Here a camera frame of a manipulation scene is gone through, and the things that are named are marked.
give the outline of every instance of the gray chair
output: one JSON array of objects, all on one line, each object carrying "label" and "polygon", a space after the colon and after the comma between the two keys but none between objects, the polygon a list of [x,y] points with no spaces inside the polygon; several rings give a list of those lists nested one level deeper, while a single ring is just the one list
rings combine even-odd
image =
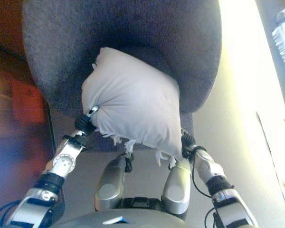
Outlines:
[{"label": "gray chair", "polygon": [[54,109],[82,111],[81,85],[101,47],[133,55],[174,77],[182,125],[206,101],[221,51],[217,0],[27,0],[23,37],[33,78]]}]

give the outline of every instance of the white fabric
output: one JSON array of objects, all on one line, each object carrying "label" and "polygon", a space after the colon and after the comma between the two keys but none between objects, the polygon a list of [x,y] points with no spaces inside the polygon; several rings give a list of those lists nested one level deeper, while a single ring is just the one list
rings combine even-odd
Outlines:
[{"label": "white fabric", "polygon": [[112,48],[101,48],[93,73],[82,85],[84,113],[99,106],[92,124],[114,143],[127,138],[128,153],[142,143],[157,148],[157,162],[181,156],[180,92],[177,82],[156,68]]}]

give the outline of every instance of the red object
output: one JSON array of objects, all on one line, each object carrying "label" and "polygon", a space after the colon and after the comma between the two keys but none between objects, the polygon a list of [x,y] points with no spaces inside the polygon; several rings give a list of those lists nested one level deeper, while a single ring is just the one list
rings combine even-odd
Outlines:
[{"label": "red object", "polygon": [[20,121],[21,125],[46,121],[44,100],[36,87],[13,79],[12,97],[14,118]]}]

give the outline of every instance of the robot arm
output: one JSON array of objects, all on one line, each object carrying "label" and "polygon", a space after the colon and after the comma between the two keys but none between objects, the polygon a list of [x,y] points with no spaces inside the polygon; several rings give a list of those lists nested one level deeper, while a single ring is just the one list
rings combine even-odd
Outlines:
[{"label": "robot arm", "polygon": [[197,146],[187,132],[182,132],[182,141],[183,156],[193,163],[193,168],[211,195],[217,228],[238,228],[244,225],[257,227],[255,217],[234,186],[228,182],[221,165],[211,158],[205,148]]},{"label": "robot arm", "polygon": [[31,188],[7,221],[7,225],[30,228],[46,228],[52,224],[53,207],[67,175],[75,168],[76,157],[85,147],[87,136],[95,129],[90,123],[97,112],[93,107],[75,121],[76,130],[57,149],[53,168],[45,171]]}]

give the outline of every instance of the chair cushion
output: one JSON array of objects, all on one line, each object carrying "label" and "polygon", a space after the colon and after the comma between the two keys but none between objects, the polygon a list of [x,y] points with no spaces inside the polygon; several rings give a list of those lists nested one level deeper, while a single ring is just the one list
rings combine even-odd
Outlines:
[{"label": "chair cushion", "polygon": [[150,47],[150,52],[143,49],[151,56],[150,65],[166,62],[180,86],[180,110],[194,112],[204,104],[217,73],[219,4],[28,0],[23,3],[23,38],[37,86],[55,109],[66,114],[81,113],[81,85],[93,71],[99,48],[106,46]]}]

